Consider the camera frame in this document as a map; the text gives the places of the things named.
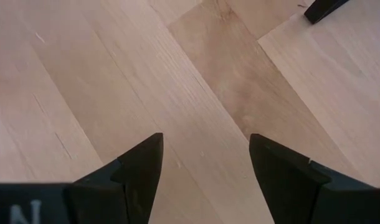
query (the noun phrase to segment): floor scratch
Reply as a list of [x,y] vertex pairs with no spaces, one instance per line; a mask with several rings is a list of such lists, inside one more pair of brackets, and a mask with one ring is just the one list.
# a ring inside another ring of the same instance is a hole
[[36,37],[42,41],[43,43],[45,43],[45,40],[38,34],[38,33],[35,33]]
[[63,147],[63,149],[66,151],[66,153],[68,154],[68,156],[70,157],[70,159],[72,159],[72,156],[71,154],[69,153],[69,151],[67,150],[67,148],[64,146],[63,142],[61,141],[59,135],[57,133],[54,133],[55,136],[57,137],[57,139],[59,140],[59,142],[61,143],[61,146]]
[[35,98],[35,100],[36,100],[36,103],[38,104],[40,110],[41,110],[44,114],[46,114],[46,112],[43,110],[43,107],[42,107],[41,103],[40,103],[39,100],[38,100],[38,97],[36,97],[35,94],[32,94],[32,95],[34,96],[34,98]]

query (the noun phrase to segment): wood grain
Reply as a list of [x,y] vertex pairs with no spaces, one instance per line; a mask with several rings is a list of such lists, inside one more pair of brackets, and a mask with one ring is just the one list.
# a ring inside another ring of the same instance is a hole
[[197,6],[202,0],[148,0],[148,2],[161,20],[168,25]]
[[294,15],[259,41],[344,155],[380,186],[380,1],[315,26]]
[[0,7],[0,181],[73,181],[102,163],[14,21]]
[[227,3],[257,39],[305,6],[303,0],[227,0]]
[[224,1],[204,1],[169,29],[245,136],[263,134],[360,178]]

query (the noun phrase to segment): black plastic object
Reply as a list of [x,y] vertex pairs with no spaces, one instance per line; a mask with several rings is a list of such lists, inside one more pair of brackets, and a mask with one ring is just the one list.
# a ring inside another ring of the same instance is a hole
[[315,24],[349,0],[316,0],[304,13]]
[[380,223],[380,189],[259,134],[251,135],[249,150],[276,224]]
[[0,224],[148,223],[162,159],[156,133],[72,184],[0,184]]

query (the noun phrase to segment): light wood plank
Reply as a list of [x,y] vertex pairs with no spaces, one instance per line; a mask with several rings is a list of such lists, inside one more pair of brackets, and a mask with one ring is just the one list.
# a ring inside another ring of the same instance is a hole
[[259,43],[344,155],[380,186],[380,1],[352,0],[315,26],[294,15]]
[[204,1],[169,29],[245,136],[263,134],[360,178],[224,1]]
[[148,2],[161,20],[168,25],[197,6],[202,0],[148,0]]
[[305,6],[303,0],[227,0],[227,3],[257,39]]
[[18,30],[0,7],[0,181],[73,181],[102,163]]

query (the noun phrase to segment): wooden floor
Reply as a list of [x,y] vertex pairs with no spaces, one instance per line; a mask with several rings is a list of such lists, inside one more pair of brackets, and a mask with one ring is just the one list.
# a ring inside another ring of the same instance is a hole
[[150,223],[273,223],[261,133],[380,187],[380,0],[0,0],[0,181],[72,181],[155,132]]

